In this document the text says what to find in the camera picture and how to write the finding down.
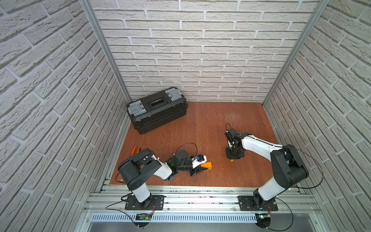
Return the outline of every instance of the wooden board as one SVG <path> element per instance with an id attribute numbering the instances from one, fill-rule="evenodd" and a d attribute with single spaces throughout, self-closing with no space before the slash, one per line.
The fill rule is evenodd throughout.
<path id="1" fill-rule="evenodd" d="M 247 151 L 245 157 L 239 160 L 227 159 L 225 148 L 228 143 L 224 135 L 226 123 L 230 123 L 239 133 L 249 132 L 263 140 L 277 143 L 260 103 L 188 102 L 184 117 L 144 135 L 140 135 L 130 125 L 110 184 L 123 184 L 115 181 L 117 166 L 130 156 L 134 145 L 151 149 L 165 162 L 182 144 L 193 142 L 197 144 L 198 153 L 212 162 L 212 170 L 194 177 L 190 177 L 189 172 L 180 172 L 169 182 L 152 176 L 146 182 L 147 185 L 260 187 L 272 177 L 270 161 L 251 151 Z M 193 144 L 181 149 L 186 150 L 190 156 L 196 152 Z"/>

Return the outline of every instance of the aluminum frame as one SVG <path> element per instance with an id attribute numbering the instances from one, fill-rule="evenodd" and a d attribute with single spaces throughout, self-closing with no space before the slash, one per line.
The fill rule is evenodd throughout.
<path id="1" fill-rule="evenodd" d="M 104 55 L 106 55 L 107 61 L 112 68 L 112 72 L 114 73 L 114 75 L 116 77 L 116 80 L 119 83 L 119 86 L 120 86 L 122 92 L 124 93 L 126 101 L 131 102 L 130 94 L 129 94 L 128 90 L 126 89 L 126 86 L 125 86 L 125 83 L 122 79 L 121 73 L 118 69 L 118 66 L 117 66 L 116 62 L 115 62 L 114 56 L 113 56 L 113 54 L 112 54 L 112 52 L 111 52 L 111 50 L 108 46 L 106 37 L 103 34 L 103 30 L 102 30 L 102 28 L 99 24 L 99 21 L 98 21 L 96 15 L 94 13 L 94 10 L 93 10 L 93 7 L 92 7 L 90 1 L 89 0 L 80 0 L 80 2 L 81 2 L 81 6 L 84 9 L 84 12 L 85 12 L 88 20 L 89 20 L 89 22 L 92 26 L 92 29 L 95 32 L 95 35 L 98 39 L 98 42 L 100 43 L 100 45 L 102 47 Z"/>
<path id="2" fill-rule="evenodd" d="M 109 185 L 110 177 L 105 181 L 101 193 L 91 193 L 84 212 L 111 212 L 105 207 L 119 202 L 121 196 L 130 193 L 127 186 Z M 164 212 L 241 212 L 238 196 L 253 195 L 256 188 L 249 187 L 198 187 L 198 186 L 148 186 L 152 194 L 164 195 Z M 301 194 L 297 188 L 291 188 L 278 196 L 286 202 L 293 213 L 321 213 L 312 195 Z M 279 211 L 274 213 L 290 213 L 287 206 L 277 201 Z M 125 202 L 116 205 L 124 209 Z M 251 210 L 253 213 L 264 211 Z"/>

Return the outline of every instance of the black toolbox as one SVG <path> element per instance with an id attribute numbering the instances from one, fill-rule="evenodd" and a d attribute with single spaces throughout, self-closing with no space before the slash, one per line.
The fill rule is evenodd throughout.
<path id="1" fill-rule="evenodd" d="M 187 113 L 187 100 L 176 88 L 162 90 L 126 105 L 131 122 L 145 134 Z"/>

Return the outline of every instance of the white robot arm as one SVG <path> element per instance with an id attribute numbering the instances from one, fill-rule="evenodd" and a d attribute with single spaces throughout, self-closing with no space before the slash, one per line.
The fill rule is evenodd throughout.
<path id="1" fill-rule="evenodd" d="M 258 210 L 274 200 L 274 198 L 308 177 L 309 172 L 293 145 L 278 145 L 261 140 L 249 133 L 239 134 L 231 128 L 226 131 L 229 147 L 226 148 L 227 158 L 234 160 L 245 156 L 249 150 L 263 156 L 272 163 L 273 177 L 263 186 L 254 191 L 251 206 Z"/>
<path id="2" fill-rule="evenodd" d="M 192 177 L 211 169 L 211 163 L 206 164 L 206 162 L 206 156 L 202 154 L 188 157 L 186 151 L 180 150 L 163 163 L 151 150 L 146 148 L 121 162 L 117 169 L 128 189 L 135 196 L 137 201 L 136 209 L 146 209 L 151 201 L 151 193 L 145 182 L 152 175 L 170 181 L 177 176 L 179 171 L 189 171 Z"/>

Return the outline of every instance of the toolbox handle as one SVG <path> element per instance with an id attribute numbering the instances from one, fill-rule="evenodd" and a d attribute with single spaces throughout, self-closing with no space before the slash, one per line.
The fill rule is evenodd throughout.
<path id="1" fill-rule="evenodd" d="M 165 105 L 165 104 L 167 104 L 167 101 L 164 97 L 161 97 L 159 99 L 153 100 L 153 101 L 148 103 L 151 110 L 153 110 L 154 108 L 160 107 L 162 105 Z"/>

